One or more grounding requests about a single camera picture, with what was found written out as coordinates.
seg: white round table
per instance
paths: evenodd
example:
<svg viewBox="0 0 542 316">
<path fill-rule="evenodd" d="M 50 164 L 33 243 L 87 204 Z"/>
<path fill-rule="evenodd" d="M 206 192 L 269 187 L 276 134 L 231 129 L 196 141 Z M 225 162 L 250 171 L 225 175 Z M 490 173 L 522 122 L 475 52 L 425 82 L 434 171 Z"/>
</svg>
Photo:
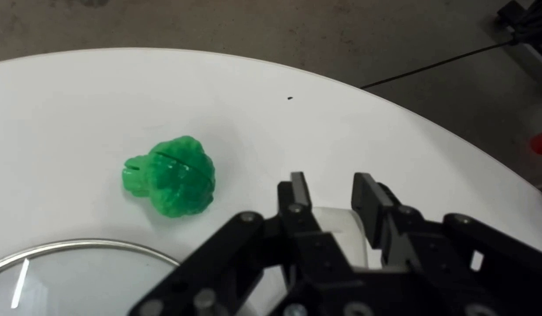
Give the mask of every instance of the white round table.
<svg viewBox="0 0 542 316">
<path fill-rule="evenodd" d="M 211 206 L 166 220 L 120 190 L 125 159 L 192 136 L 217 173 Z M 73 238 L 183 259 L 229 217 L 275 215 L 303 171 L 311 203 L 348 210 L 369 173 L 427 220 L 464 213 L 542 250 L 542 196 L 399 106 L 303 71 L 213 53 L 96 50 L 0 64 L 0 257 Z"/>
</svg>

